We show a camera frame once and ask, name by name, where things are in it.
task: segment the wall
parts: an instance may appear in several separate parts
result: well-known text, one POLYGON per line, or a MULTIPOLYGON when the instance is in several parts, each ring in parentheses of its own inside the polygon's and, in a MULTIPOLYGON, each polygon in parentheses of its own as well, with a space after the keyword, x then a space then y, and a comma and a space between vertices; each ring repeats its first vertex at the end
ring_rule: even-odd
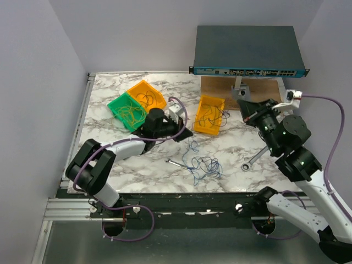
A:
POLYGON ((188 70, 198 25, 293 25, 300 39, 322 0, 50 0, 90 72, 188 70))
MULTIPOLYGON (((351 14, 349 0, 324 1, 299 43, 306 67, 311 71, 306 78, 289 82, 290 88, 334 97, 345 107, 345 129, 330 166, 330 175, 332 184, 349 206, 352 206, 351 14)), ((325 165, 340 126, 339 108, 332 102, 307 98, 302 101, 299 113, 312 131, 306 146, 325 165)))
POLYGON ((87 76, 47 0, 0 9, 0 256, 30 263, 58 187, 87 76))

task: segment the orange bin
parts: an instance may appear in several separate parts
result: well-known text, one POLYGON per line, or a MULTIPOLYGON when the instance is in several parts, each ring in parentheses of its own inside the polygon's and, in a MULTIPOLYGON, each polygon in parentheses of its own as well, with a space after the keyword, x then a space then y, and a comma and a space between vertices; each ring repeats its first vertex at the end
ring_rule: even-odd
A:
POLYGON ((147 113, 152 108, 162 109, 166 106, 163 95, 144 80, 130 88, 127 93, 143 106, 147 113))
POLYGON ((210 135, 219 134, 225 99, 202 95, 193 129, 210 135))

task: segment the brown cardboard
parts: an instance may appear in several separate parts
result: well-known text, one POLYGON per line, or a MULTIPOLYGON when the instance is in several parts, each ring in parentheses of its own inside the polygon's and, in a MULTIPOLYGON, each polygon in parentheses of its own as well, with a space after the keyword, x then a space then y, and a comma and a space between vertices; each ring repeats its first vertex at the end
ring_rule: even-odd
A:
MULTIPOLYGON (((239 110, 235 100, 232 99, 231 86, 235 84, 236 77, 201 77, 201 94, 225 99, 226 110, 239 110)), ((281 102, 279 86, 275 80, 244 79, 242 83, 249 86, 251 100, 261 102, 270 98, 281 102)))

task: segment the table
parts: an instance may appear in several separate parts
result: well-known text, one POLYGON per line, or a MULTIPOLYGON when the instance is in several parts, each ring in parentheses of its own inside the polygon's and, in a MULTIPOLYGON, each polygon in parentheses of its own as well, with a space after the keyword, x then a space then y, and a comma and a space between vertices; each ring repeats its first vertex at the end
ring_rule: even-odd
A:
MULTIPOLYGON (((282 79, 272 79, 278 81, 283 94, 282 79)), ((187 108, 187 127, 191 129, 200 100, 199 76, 163 72, 101 73, 95 77, 79 147, 90 138, 98 142, 111 142, 130 134, 120 121, 113 118, 106 105, 141 80, 146 80, 160 91, 166 100, 169 96, 178 97, 187 108)), ((241 170, 242 163, 265 147, 265 143, 255 128, 243 123, 239 111, 230 111, 228 123, 220 128, 218 136, 195 132, 193 139, 199 144, 199 152, 190 151, 185 156, 188 165, 194 156, 217 158, 223 167, 221 178, 206 177, 194 186, 194 177, 187 170, 165 163, 167 158, 182 163, 187 149, 185 142, 169 140, 144 155, 116 163, 108 182, 121 193, 256 192, 268 185, 278 191, 299 191, 277 169, 276 159, 270 157, 268 152, 248 172, 241 170)), ((70 182, 68 193, 74 192, 70 182)))

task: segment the marble table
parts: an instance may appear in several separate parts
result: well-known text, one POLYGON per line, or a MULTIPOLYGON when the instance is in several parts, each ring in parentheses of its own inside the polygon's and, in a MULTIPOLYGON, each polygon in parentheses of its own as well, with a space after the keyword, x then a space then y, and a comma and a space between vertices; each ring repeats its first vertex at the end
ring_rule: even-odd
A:
MULTIPOLYGON (((279 89, 284 91, 281 78, 279 89)), ((130 133, 123 124, 114 119, 106 106, 141 80, 146 80, 160 91, 167 100, 175 96, 185 104, 191 129, 200 100, 200 77, 188 73, 137 72, 97 74, 89 100, 79 146, 87 139, 110 142, 125 138, 130 133)), ((199 152, 190 151, 185 157, 190 162, 194 156, 217 158, 223 167, 221 178, 206 177, 194 186, 194 177, 187 170, 168 164, 166 158, 182 163, 186 143, 173 140, 155 146, 150 152, 130 157, 116 163, 108 182, 121 193, 216 193, 255 192, 265 186, 278 191, 299 189, 291 183, 275 165, 275 158, 264 154, 248 172, 241 170, 242 163, 265 146, 257 130, 243 123, 239 111, 230 111, 226 126, 218 136, 195 132, 193 139, 199 143, 199 152)), ((69 193, 74 193, 70 182, 69 193)))

